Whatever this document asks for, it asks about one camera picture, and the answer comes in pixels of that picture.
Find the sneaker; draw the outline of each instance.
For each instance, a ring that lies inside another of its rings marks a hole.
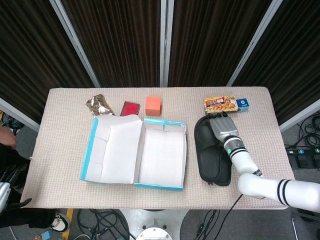
[[[64,233],[69,229],[70,221],[66,215],[62,213],[57,213],[49,227],[55,232]]]

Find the beige tablecloth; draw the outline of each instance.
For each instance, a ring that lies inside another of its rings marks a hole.
[[[116,115],[120,115],[124,101],[140,103],[142,119],[146,97],[160,96],[161,118],[186,122],[187,160],[182,192],[79,180],[93,123],[85,103],[97,94],[105,96]],[[195,124],[205,115],[204,98],[229,95],[249,101],[248,111],[230,116],[264,176],[293,179],[272,100],[265,87],[57,88],[50,90],[46,102],[21,200],[32,198],[28,208],[230,208],[240,195],[236,186],[238,173],[232,167],[229,186],[208,185],[199,175],[194,140]],[[273,200],[244,196],[235,209],[283,207]]]

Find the orange sponge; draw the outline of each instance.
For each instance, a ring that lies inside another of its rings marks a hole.
[[[145,115],[160,116],[161,115],[161,97],[147,96],[145,101]]]

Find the black curtain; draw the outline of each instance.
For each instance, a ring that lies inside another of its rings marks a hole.
[[[62,0],[102,87],[160,84],[160,0]]]
[[[175,0],[168,86],[225,86],[271,0]]]
[[[0,1],[0,34],[0,98],[34,121],[49,89],[93,87],[49,1]]]
[[[320,99],[320,1],[284,0],[233,85],[267,87],[279,124]]]

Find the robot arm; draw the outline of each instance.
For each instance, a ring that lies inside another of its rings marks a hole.
[[[210,125],[240,173],[237,187],[242,194],[268,198],[289,207],[320,213],[320,184],[265,178],[238,137],[239,132],[233,120],[225,112],[214,115]]]

